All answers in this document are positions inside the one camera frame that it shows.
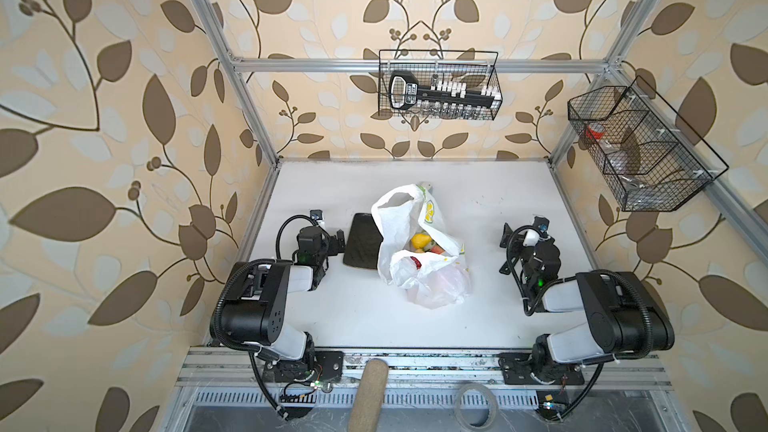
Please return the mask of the white plastic bag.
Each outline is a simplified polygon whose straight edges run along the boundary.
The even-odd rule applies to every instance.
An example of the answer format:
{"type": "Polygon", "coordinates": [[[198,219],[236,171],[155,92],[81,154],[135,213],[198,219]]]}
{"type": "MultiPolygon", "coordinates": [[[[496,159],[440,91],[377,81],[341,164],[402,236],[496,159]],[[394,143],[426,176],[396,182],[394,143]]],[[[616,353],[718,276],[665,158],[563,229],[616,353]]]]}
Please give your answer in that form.
{"type": "Polygon", "coordinates": [[[382,236],[377,271],[386,284],[427,309],[465,301],[471,279],[464,243],[448,233],[429,187],[397,187],[372,206],[371,214],[382,236]]]}

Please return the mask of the yellow fake lemon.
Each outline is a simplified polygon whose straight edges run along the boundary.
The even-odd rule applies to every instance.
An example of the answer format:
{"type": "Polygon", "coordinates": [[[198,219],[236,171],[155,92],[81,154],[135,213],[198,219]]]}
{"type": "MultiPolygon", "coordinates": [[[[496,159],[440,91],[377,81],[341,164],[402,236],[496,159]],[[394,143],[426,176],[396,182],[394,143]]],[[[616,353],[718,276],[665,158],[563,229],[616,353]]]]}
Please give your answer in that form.
{"type": "Polygon", "coordinates": [[[410,243],[415,251],[423,253],[424,251],[431,249],[433,240],[431,236],[426,233],[416,233],[412,236],[410,243]]]}

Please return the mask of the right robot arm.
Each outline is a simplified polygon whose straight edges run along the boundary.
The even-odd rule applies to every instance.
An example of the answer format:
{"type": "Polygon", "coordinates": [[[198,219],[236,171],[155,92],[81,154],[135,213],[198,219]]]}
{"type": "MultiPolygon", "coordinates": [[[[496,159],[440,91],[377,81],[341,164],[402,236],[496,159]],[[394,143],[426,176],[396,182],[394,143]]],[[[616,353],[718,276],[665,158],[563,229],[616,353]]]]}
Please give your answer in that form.
{"type": "Polygon", "coordinates": [[[527,356],[499,357],[508,385],[581,386],[568,402],[546,398],[537,413],[562,422],[583,402],[606,364],[640,360],[675,343],[675,332],[660,302],[632,272],[595,269],[570,277],[559,274],[560,250],[547,218],[532,224],[505,225],[500,239],[503,275],[514,279],[525,316],[582,312],[585,321],[568,330],[539,335],[527,356]]]}

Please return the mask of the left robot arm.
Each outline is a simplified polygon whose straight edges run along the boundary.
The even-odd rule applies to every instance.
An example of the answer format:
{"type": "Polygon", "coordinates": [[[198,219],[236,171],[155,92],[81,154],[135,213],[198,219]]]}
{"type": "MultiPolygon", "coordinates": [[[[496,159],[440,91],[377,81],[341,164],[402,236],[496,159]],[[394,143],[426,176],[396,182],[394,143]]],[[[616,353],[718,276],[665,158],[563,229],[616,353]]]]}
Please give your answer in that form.
{"type": "Polygon", "coordinates": [[[213,310],[211,337],[248,355],[263,397],[285,421],[306,416],[312,395],[342,378],[344,353],[317,351],[286,314],[288,295],[316,290],[329,259],[344,251],[344,233],[328,233],[321,210],[293,215],[277,232],[275,257],[236,263],[213,310]]]}

